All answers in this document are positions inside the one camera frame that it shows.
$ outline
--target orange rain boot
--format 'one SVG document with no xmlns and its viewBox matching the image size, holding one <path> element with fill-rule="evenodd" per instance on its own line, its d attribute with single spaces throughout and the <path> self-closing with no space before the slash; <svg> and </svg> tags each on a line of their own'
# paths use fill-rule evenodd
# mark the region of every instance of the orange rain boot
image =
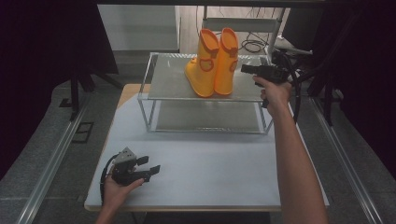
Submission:
<svg viewBox="0 0 396 224">
<path fill-rule="evenodd" d="M 218 52 L 219 41 L 216 35 L 208 29 L 202 29 L 197 57 L 191 59 L 184 69 L 192 88 L 202 97 L 209 97 L 214 92 Z"/>
<path fill-rule="evenodd" d="M 238 64 L 238 38 L 230 28 L 224 28 L 219 42 L 218 71 L 215 92 L 227 95 L 233 92 L 233 72 Z"/>
</svg>

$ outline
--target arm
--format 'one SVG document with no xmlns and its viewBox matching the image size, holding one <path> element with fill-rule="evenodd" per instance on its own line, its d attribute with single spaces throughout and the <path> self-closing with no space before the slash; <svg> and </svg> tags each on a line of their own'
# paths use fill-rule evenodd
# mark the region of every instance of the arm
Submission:
<svg viewBox="0 0 396 224">
<path fill-rule="evenodd" d="M 138 179 L 128 186 L 120 186 L 108 175 L 105 182 L 105 198 L 96 224 L 111 223 L 119 208 L 125 202 L 131 190 L 138 188 L 143 184 L 143 179 Z"/>
<path fill-rule="evenodd" d="M 277 179 L 285 223 L 328 223 L 320 185 L 289 110 L 291 85 L 261 77 L 262 99 L 274 120 Z"/>
</svg>

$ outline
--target glass shelf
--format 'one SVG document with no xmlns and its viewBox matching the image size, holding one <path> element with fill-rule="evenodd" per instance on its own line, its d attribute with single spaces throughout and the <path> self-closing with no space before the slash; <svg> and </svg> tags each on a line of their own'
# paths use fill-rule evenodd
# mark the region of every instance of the glass shelf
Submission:
<svg viewBox="0 0 396 224">
<path fill-rule="evenodd" d="M 233 92 L 202 98 L 192 89 L 184 67 L 195 54 L 151 53 L 138 101 L 148 132 L 263 133 L 266 125 L 261 88 L 242 64 L 268 64 L 265 55 L 240 55 L 233 75 Z M 149 93 L 143 93 L 151 78 Z"/>
</svg>

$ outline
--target white table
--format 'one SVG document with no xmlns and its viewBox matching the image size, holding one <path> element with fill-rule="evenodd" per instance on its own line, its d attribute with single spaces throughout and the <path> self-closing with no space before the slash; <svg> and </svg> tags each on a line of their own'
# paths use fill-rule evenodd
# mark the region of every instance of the white table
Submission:
<svg viewBox="0 0 396 224">
<path fill-rule="evenodd" d="M 142 112 L 127 85 L 104 151 L 96 167 L 85 208 L 101 207 L 100 175 L 111 156 L 125 147 L 161 165 L 148 183 L 130 193 L 127 211 L 280 211 L 274 129 L 268 135 L 238 133 L 148 133 Z M 264 116 L 269 114 L 264 109 Z M 326 205 L 329 205 L 323 192 Z"/>
</svg>

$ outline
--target white wall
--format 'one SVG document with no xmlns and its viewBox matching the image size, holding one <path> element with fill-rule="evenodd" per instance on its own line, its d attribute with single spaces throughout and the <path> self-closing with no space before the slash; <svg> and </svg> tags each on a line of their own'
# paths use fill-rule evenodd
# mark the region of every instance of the white wall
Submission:
<svg viewBox="0 0 396 224">
<path fill-rule="evenodd" d="M 179 12 L 174 6 L 98 5 L 113 50 L 178 50 Z"/>
</svg>

